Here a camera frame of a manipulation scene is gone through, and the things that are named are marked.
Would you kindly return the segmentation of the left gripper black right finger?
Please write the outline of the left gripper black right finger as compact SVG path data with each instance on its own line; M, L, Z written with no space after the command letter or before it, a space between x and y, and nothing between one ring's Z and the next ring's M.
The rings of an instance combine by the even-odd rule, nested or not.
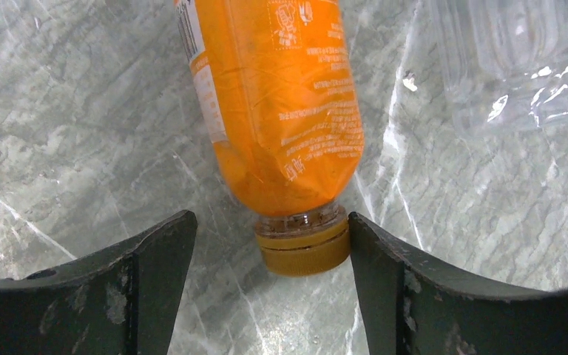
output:
M371 354L568 354L568 289L539 291L455 267L349 215Z

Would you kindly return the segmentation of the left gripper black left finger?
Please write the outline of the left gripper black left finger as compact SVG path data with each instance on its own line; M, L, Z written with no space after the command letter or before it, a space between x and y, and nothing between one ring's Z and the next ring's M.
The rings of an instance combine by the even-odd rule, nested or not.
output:
M85 257L0 280L0 354L166 354L196 232L183 210Z

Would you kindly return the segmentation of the blue label water bottle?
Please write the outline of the blue label water bottle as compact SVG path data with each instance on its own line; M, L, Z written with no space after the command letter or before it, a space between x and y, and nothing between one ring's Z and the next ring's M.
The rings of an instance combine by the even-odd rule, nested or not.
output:
M460 135L568 122L568 1L429 1Z

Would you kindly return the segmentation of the orange juice bottle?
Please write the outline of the orange juice bottle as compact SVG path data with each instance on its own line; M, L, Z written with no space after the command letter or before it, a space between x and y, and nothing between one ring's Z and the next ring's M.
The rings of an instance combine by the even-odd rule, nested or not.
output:
M338 203L365 148L337 1L176 1L226 185L257 215L266 268L304 277L350 254Z

